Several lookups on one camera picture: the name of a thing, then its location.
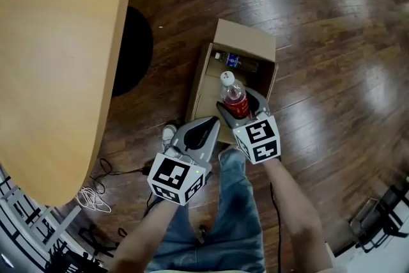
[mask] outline jeans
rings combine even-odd
[[[193,232],[188,208],[180,206],[145,272],[156,270],[265,272],[262,229],[242,152],[229,150],[220,158],[219,212],[204,242]]]

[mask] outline forearm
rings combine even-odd
[[[321,222],[317,211],[282,163],[278,159],[272,159],[264,162],[264,166],[290,235],[298,235],[309,229],[320,230]]]
[[[321,220],[313,204],[278,159],[266,161],[264,165],[281,218],[290,234],[299,271],[315,273],[329,269],[332,263]]]
[[[167,200],[155,205],[137,228],[122,240],[110,272],[143,272],[162,242],[178,206]]]

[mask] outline white bottle cap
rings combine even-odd
[[[220,80],[224,86],[230,86],[235,82],[235,75],[230,71],[225,71],[220,75]]]

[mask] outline cardboard box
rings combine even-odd
[[[259,61],[258,71],[257,73],[248,73],[228,67],[210,56],[214,51],[228,51],[239,56],[256,59]],[[230,128],[216,107],[217,101],[221,101],[220,75],[227,70],[232,71],[236,79],[255,89],[268,100],[277,72],[275,37],[257,29],[219,19],[213,43],[207,43],[203,46],[185,121],[217,116],[220,118],[221,124],[218,140],[223,143],[235,144],[236,140]]]

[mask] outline wooden table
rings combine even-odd
[[[70,201],[98,153],[128,0],[0,0],[0,162],[40,203]]]

